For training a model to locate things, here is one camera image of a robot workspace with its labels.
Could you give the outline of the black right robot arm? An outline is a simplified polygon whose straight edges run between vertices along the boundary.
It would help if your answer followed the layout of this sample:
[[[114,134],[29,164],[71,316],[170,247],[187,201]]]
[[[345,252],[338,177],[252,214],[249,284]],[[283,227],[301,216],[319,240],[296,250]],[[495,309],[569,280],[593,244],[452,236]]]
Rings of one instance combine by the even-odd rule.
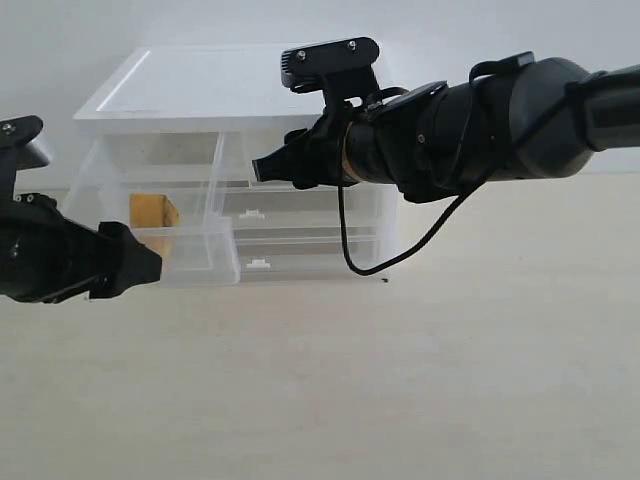
[[[525,52],[475,65],[464,84],[409,91],[381,88],[375,61],[331,45],[282,55],[283,85],[321,92],[325,108],[254,161],[259,181],[390,184],[420,204],[489,181],[566,178],[596,152],[639,143],[634,66],[588,72]]]

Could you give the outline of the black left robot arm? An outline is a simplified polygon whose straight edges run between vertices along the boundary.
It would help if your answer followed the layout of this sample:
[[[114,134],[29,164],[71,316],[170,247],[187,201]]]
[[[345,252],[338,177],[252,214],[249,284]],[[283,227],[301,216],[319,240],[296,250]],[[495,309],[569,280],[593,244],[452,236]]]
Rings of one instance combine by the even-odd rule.
[[[16,302],[111,299],[161,273],[162,257],[122,223],[86,227],[38,193],[1,202],[1,294]]]

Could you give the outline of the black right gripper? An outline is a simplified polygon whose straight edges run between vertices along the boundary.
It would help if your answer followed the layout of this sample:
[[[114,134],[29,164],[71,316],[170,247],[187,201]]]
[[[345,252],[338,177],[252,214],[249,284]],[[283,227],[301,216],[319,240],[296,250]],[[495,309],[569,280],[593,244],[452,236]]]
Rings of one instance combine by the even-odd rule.
[[[351,187],[364,182],[350,163],[347,137],[362,107],[340,112],[325,109],[309,128],[295,129],[283,137],[283,147],[252,161],[256,180],[290,182],[296,189],[317,186]]]

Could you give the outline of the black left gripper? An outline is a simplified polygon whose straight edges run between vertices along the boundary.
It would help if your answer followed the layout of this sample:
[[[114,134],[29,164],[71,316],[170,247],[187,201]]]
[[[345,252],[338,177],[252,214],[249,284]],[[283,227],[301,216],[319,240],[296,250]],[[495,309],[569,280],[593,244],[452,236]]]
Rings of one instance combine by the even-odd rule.
[[[16,302],[60,303],[85,292],[89,301],[115,298],[158,282],[162,263],[125,224],[88,228],[37,193],[9,202],[9,298]]]

